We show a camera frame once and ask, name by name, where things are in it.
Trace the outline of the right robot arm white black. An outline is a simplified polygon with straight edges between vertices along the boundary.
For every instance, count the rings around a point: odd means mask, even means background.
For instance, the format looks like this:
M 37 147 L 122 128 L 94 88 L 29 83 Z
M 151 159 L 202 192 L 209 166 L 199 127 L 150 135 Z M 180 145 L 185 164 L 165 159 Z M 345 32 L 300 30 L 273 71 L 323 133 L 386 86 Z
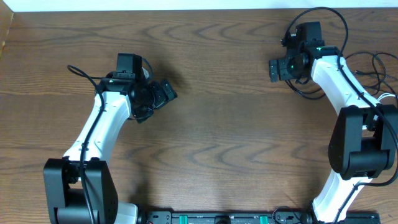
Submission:
M 397 108 L 384 105 L 357 81 L 337 47 L 325 45 L 319 22 L 305 22 L 281 40 L 285 57 L 269 61 L 272 82 L 313 80 L 338 116 L 328 159 L 331 172 L 302 223 L 356 222 L 346 212 L 365 186 L 394 164 Z

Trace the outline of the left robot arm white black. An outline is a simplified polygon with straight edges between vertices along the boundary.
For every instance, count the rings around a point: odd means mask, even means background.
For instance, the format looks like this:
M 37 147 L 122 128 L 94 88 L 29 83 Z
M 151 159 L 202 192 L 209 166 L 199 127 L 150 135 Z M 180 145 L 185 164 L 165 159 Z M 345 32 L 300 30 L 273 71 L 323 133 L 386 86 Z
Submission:
M 108 163 L 123 124 L 143 123 L 177 93 L 167 80 L 154 81 L 149 62 L 136 54 L 118 54 L 116 69 L 104 77 L 67 68 L 90 81 L 95 102 L 76 141 L 44 166 L 51 223 L 146 223 L 138 205 L 119 201 Z

